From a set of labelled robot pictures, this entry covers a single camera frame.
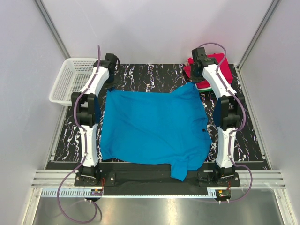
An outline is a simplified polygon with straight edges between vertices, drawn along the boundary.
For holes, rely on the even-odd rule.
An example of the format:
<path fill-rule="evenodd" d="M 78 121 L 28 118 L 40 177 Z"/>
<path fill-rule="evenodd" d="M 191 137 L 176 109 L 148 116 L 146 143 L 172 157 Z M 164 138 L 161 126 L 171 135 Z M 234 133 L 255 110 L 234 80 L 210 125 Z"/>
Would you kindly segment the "blue t shirt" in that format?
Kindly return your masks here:
<path fill-rule="evenodd" d="M 208 156 L 207 124 L 191 83 L 170 93 L 114 90 L 106 95 L 100 150 L 103 160 L 169 164 L 171 177 L 182 181 Z"/>

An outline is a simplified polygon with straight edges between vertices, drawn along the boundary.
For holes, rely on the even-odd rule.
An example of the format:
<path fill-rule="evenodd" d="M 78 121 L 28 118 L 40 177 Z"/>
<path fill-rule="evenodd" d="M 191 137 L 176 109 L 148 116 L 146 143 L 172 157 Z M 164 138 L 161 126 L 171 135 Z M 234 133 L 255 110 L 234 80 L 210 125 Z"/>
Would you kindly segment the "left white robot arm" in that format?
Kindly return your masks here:
<path fill-rule="evenodd" d="M 82 159 L 75 168 L 78 171 L 76 180 L 92 186 L 101 183 L 97 154 L 97 129 L 101 119 L 98 96 L 102 90 L 112 91 L 117 86 L 114 75 L 119 66 L 119 58 L 113 53 L 107 53 L 103 60 L 95 61 L 92 75 L 86 84 L 71 95 L 73 117 L 79 128 L 82 144 Z"/>

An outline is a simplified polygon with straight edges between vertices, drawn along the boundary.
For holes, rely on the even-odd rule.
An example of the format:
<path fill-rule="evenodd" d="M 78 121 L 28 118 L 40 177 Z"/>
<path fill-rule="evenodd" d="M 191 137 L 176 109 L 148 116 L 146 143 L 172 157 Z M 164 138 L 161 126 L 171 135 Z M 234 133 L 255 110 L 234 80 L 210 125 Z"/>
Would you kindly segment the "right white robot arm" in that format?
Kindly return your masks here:
<path fill-rule="evenodd" d="M 236 133 L 245 126 L 245 97 L 231 87 L 221 72 L 225 56 L 221 62 L 208 57 L 202 44 L 192 50 L 192 57 L 190 82 L 207 81 L 217 98 L 212 117 L 218 131 L 218 152 L 213 172 L 206 182 L 226 186 L 235 176 L 234 141 Z"/>

